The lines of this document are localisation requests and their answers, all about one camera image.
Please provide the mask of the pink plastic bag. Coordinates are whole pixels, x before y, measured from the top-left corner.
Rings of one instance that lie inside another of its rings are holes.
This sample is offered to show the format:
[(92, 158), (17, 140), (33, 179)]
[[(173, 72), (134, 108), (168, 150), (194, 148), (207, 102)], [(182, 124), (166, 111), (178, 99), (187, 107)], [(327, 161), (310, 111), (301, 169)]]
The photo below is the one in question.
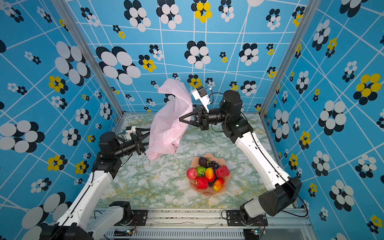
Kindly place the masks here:
[(193, 110), (190, 94), (181, 82), (167, 79), (158, 89), (158, 93), (172, 94), (175, 98), (168, 101), (152, 121), (149, 147), (145, 151), (150, 161), (177, 152), (188, 127), (188, 124), (180, 122), (179, 118)]

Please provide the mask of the red orange mango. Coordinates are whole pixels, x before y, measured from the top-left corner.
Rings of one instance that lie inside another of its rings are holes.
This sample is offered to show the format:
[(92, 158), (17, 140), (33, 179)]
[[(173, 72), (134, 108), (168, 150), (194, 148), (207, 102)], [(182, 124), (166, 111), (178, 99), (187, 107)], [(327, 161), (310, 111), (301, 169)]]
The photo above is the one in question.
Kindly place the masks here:
[(216, 178), (214, 169), (213, 168), (207, 168), (205, 171), (205, 177), (209, 183), (213, 183), (215, 181), (215, 178)]

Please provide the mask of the red pomegranate fruit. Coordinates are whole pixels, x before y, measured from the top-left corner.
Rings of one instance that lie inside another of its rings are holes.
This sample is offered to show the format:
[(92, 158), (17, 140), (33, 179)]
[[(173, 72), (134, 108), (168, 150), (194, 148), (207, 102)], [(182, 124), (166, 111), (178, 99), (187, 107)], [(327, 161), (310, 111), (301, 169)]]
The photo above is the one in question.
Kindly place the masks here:
[(219, 168), (216, 169), (215, 175), (217, 178), (224, 178), (230, 175), (230, 170), (228, 169), (227, 166), (220, 166)]

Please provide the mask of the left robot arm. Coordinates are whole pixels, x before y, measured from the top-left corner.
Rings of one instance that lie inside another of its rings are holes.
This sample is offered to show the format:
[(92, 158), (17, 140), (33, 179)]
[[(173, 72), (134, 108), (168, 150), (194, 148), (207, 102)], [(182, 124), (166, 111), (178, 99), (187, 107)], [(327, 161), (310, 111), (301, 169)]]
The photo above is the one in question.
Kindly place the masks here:
[(146, 151), (148, 143), (144, 140), (150, 135), (150, 129), (129, 127), (128, 133), (128, 140), (114, 132), (100, 136), (100, 151), (89, 179), (64, 215), (53, 226), (42, 227), (41, 240), (99, 240), (116, 223), (131, 222), (133, 213), (128, 201), (115, 201), (104, 213), (90, 220), (103, 192), (123, 166), (122, 157)]

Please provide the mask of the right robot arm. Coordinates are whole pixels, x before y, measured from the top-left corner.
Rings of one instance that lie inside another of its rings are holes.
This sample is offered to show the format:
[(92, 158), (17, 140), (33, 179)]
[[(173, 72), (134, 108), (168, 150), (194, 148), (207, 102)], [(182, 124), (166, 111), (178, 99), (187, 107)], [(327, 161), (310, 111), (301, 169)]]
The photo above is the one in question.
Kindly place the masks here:
[(224, 92), (219, 107), (213, 109), (208, 108), (211, 101), (205, 88), (193, 90), (192, 96), (201, 105), (179, 120), (201, 130), (209, 129), (210, 125), (221, 124), (226, 137), (247, 156), (267, 189), (267, 192), (256, 199), (241, 205), (240, 216), (245, 225), (251, 225), (262, 215), (273, 217), (299, 199), (302, 182), (298, 177), (291, 178), (262, 146), (241, 111), (243, 102), (238, 92)]

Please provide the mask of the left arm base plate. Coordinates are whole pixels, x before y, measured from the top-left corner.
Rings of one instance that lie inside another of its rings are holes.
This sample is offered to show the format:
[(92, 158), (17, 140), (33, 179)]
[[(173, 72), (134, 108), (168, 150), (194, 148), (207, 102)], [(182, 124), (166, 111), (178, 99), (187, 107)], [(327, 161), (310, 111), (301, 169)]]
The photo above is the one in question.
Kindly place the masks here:
[(145, 226), (148, 218), (148, 210), (131, 210), (131, 212), (128, 214), (128, 217), (123, 217), (121, 221), (114, 224), (116, 227), (123, 227), (123, 226)]

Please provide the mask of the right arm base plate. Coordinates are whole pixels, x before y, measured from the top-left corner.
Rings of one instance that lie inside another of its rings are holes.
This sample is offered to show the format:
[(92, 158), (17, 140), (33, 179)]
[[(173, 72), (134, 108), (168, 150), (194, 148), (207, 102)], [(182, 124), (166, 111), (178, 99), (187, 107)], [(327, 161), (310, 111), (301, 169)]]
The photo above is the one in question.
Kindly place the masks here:
[(222, 217), (227, 221), (229, 227), (267, 227), (269, 225), (265, 215), (259, 215), (251, 220), (243, 220), (240, 210), (225, 210)]

